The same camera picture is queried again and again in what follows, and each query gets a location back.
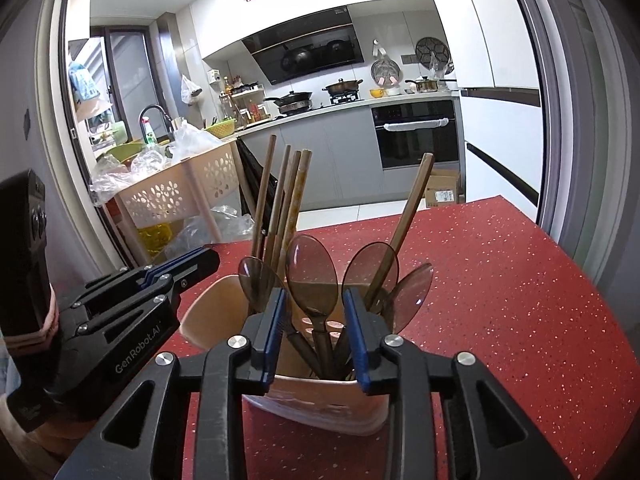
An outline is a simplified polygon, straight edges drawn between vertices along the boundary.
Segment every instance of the cardboard box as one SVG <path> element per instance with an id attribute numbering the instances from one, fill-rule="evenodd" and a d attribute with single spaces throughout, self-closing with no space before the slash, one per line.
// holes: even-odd
<path id="1" fill-rule="evenodd" d="M 433 170 L 424 191 L 427 207 L 457 204 L 460 197 L 460 172 Z"/>

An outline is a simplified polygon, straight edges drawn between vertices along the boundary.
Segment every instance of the chopstick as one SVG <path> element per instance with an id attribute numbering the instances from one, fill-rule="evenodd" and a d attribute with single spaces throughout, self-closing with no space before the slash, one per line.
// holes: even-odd
<path id="1" fill-rule="evenodd" d="M 280 253 L 282 252 L 282 242 L 284 240 L 285 229 L 287 228 L 287 220 L 289 219 L 289 210 L 291 208 L 291 199 L 293 197 L 294 186 L 296 185 L 296 177 L 298 175 L 298 168 L 300 167 L 300 158 L 302 152 L 296 151 L 293 154 L 293 161 L 289 166 L 289 176 L 287 177 L 287 186 L 284 192 L 284 202 L 282 203 L 282 209 L 280 210 L 280 219 L 278 220 L 278 233 L 276 234 L 276 241 L 273 248 L 273 258 L 271 260 L 271 269 L 278 271 L 278 263 L 280 261 Z"/>
<path id="2" fill-rule="evenodd" d="M 251 247 L 251 256 L 256 258 L 261 254 L 260 245 L 262 243 L 262 227 L 264 224 L 264 207 L 267 202 L 267 189 L 269 187 L 269 177 L 271 176 L 271 164 L 273 163 L 273 152 L 276 149 L 275 135 L 269 137 L 269 145 L 267 146 L 267 155 L 264 160 L 264 168 L 262 168 L 262 178 L 260 180 L 260 191 L 258 192 L 258 202 L 255 206 L 255 230 L 254 243 Z"/>
<path id="3" fill-rule="evenodd" d="M 280 212 L 282 211 L 282 200 L 284 198 L 284 189 L 287 180 L 287 166 L 289 165 L 289 155 L 291 153 L 291 145 L 287 144 L 284 148 L 284 156 L 282 157 L 282 165 L 278 174 L 278 185 L 276 186 L 276 195 L 273 199 L 273 208 L 271 209 L 271 221 L 269 222 L 269 232 L 267 234 L 267 243 L 264 247 L 264 263 L 271 266 L 273 259 L 273 248 L 275 245 L 276 234 L 280 224 Z"/>
<path id="4" fill-rule="evenodd" d="M 298 216 L 300 215 L 300 207 L 302 206 L 302 195 L 305 192 L 306 178 L 309 173 L 309 165 L 311 164 L 312 153 L 309 150 L 303 150 L 300 156 L 300 167 L 296 175 L 296 183 L 291 194 L 291 206 L 289 215 L 287 216 L 287 225 L 285 227 L 284 236 L 282 238 L 282 249 L 280 259 L 278 261 L 277 273 L 281 276 L 284 272 L 284 263 L 289 244 L 296 233 L 296 225 L 298 224 Z"/>
<path id="5" fill-rule="evenodd" d="M 406 201 L 404 211 L 402 212 L 400 221 L 396 226 L 396 232 L 389 243 L 395 254 L 400 252 L 402 244 L 409 232 L 409 228 L 411 227 L 411 223 L 414 221 L 415 214 L 418 211 L 418 206 L 420 205 L 420 200 L 424 196 L 424 189 L 427 187 L 427 182 L 431 176 L 434 160 L 433 153 L 425 153 L 422 157 L 418 175 L 415 177 L 414 186 L 411 189 L 411 193 L 409 193 L 409 199 Z M 385 283 L 386 276 L 389 273 L 392 263 L 393 255 L 386 254 L 382 263 L 380 263 L 380 267 L 376 271 L 365 296 L 364 304 L 367 310 L 371 308 L 374 298 L 378 296 L 380 288 L 382 288 L 383 283 Z"/>

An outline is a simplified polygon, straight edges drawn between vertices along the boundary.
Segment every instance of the countertop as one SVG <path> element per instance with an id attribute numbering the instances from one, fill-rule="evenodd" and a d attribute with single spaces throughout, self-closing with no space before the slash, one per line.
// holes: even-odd
<path id="1" fill-rule="evenodd" d="M 348 110 L 350 108 L 359 108 L 362 106 L 376 108 L 379 106 L 389 105 L 394 103 L 415 103 L 420 101 L 451 99 L 452 97 L 459 97 L 459 96 L 460 96 L 460 92 L 457 90 L 453 90 L 453 91 L 438 90 L 437 92 L 395 95 L 395 96 L 389 96 L 389 97 L 381 97 L 379 99 L 367 98 L 367 99 L 362 99 L 360 101 L 354 101 L 353 103 L 345 103 L 343 105 L 325 106 L 324 108 L 316 108 L 315 110 L 310 110 L 302 114 L 293 115 L 290 117 L 286 117 L 284 119 L 273 120 L 269 123 L 259 124 L 257 126 L 254 126 L 253 128 L 248 128 L 246 130 L 242 130 L 241 132 L 235 133 L 232 136 L 225 137 L 225 140 L 237 139 L 239 137 L 244 137 L 245 135 L 251 135 L 256 132 L 260 132 L 261 130 L 265 130 L 267 128 L 280 126 L 281 124 L 291 123 L 293 121 L 299 121 L 302 119 L 308 119 L 310 117 L 315 117 L 315 116 L 327 114 L 330 112 L 339 112 L 340 110 Z"/>
<path id="2" fill-rule="evenodd" d="M 363 245 L 390 238 L 399 217 L 311 232 L 341 276 Z M 211 283 L 234 274 L 250 242 L 217 247 L 222 264 L 182 295 L 179 315 Z M 426 351 L 478 355 L 564 459 L 593 479 L 640 406 L 640 368 L 603 299 L 580 269 L 513 205 L 498 197 L 421 211 L 404 242 L 401 275 L 424 261 L 435 276 L 428 300 L 402 333 Z M 178 333 L 165 350 L 198 352 Z M 183 479 L 192 478 L 192 401 Z M 439 475 L 446 478 L 436 409 Z M 387 428 L 369 437 L 330 433 L 244 407 L 249 478 L 378 480 Z"/>

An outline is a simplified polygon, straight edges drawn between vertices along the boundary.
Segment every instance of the silver screw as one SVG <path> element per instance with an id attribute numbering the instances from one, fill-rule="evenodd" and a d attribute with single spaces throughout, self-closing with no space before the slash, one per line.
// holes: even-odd
<path id="1" fill-rule="evenodd" d="M 174 355 L 169 352 L 162 352 L 156 356 L 156 364 L 167 366 L 174 362 Z"/>
<path id="2" fill-rule="evenodd" d="M 389 334 L 385 337 L 385 345 L 387 346 L 402 346 L 402 343 L 404 343 L 404 339 L 399 335 Z"/>
<path id="3" fill-rule="evenodd" d="M 471 366 L 473 364 L 476 364 L 476 356 L 471 352 L 460 352 L 456 359 L 458 359 L 458 362 L 461 365 Z"/>
<path id="4" fill-rule="evenodd" d="M 226 342 L 226 344 L 231 346 L 231 348 L 242 348 L 247 343 L 248 341 L 242 335 L 235 335 L 233 337 L 230 337 L 229 340 Z"/>

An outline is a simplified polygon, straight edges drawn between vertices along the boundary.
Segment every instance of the white countertop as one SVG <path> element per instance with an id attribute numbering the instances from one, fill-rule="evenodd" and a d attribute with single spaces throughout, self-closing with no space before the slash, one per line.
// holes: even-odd
<path id="1" fill-rule="evenodd" d="M 447 98 L 455 98 L 459 96 L 460 96 L 460 92 L 458 90 L 453 90 L 453 91 L 438 90 L 437 92 L 424 92 L 422 94 L 404 94 L 404 95 L 381 97 L 378 99 L 374 99 L 374 98 L 362 99 L 360 101 L 354 101 L 353 103 L 345 103 L 343 105 L 316 108 L 315 110 L 310 110 L 302 114 L 293 115 L 291 117 L 286 117 L 284 119 L 273 120 L 269 123 L 259 124 L 257 126 L 254 126 L 253 128 L 249 127 L 246 130 L 242 130 L 241 132 L 233 134 L 232 136 L 226 137 L 225 140 L 237 139 L 238 137 L 244 137 L 245 135 L 254 134 L 256 132 L 260 132 L 261 130 L 265 130 L 267 128 L 280 126 L 281 124 L 286 124 L 293 121 L 299 121 L 302 119 L 307 119 L 309 117 L 315 117 L 318 115 L 327 114 L 329 112 L 339 112 L 340 110 L 348 110 L 349 108 L 358 108 L 361 106 L 377 108 L 379 106 L 390 105 L 394 103 L 416 103 L 420 101 L 442 100 Z"/>

